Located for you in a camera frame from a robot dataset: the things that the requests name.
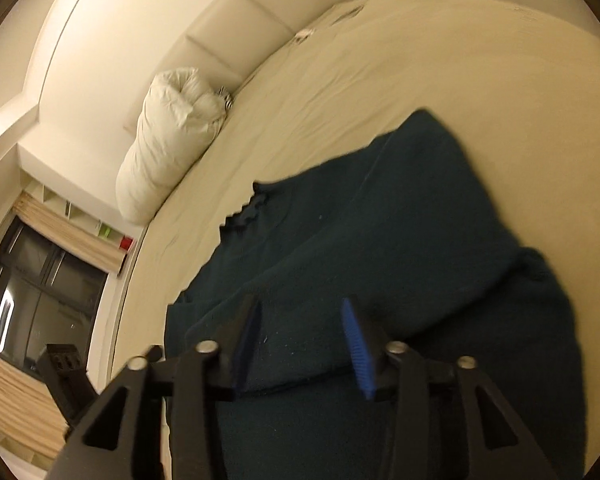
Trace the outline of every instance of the headboard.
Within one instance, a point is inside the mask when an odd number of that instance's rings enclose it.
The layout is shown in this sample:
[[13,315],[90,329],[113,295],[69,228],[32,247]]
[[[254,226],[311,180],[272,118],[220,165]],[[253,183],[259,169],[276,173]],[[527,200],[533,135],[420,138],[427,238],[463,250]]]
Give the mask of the headboard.
[[154,75],[194,66],[214,88],[233,92],[298,30],[343,0],[214,0],[147,75],[126,115],[136,133],[142,102]]

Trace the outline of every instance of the red object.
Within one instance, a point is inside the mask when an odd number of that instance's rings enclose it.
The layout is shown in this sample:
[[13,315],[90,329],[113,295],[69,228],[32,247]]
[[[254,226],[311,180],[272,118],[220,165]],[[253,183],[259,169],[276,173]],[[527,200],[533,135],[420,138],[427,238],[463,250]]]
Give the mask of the red object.
[[120,249],[122,249],[124,251],[128,251],[133,242],[134,242],[134,239],[132,237],[123,236],[122,240],[120,240]]

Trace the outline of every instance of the window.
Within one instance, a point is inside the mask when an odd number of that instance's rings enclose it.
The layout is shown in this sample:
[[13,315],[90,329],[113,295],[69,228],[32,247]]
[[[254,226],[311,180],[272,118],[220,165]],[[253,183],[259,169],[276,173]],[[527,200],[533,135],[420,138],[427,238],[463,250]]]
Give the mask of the window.
[[86,360],[106,277],[15,219],[0,245],[0,357],[36,378],[48,343]]

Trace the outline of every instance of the beige bed sheet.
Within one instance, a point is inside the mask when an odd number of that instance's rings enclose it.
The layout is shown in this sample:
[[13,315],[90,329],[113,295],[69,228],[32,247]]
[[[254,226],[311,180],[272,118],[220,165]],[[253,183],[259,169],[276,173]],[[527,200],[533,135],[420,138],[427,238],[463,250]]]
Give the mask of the beige bed sheet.
[[162,342],[166,305],[211,256],[218,226],[248,201],[254,180],[358,149],[428,107],[574,303],[590,465],[600,453],[600,40],[493,0],[369,0],[332,25],[364,2],[328,11],[238,94],[218,139],[148,229],[114,370]]

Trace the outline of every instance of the white pillow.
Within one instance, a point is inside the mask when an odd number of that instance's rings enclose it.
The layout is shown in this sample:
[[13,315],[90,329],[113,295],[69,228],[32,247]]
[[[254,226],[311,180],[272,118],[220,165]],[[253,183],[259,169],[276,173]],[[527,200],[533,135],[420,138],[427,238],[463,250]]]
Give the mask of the white pillow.
[[155,76],[142,104],[138,134],[116,179],[122,216],[148,224],[189,168],[216,138],[226,117],[197,68],[177,68]]

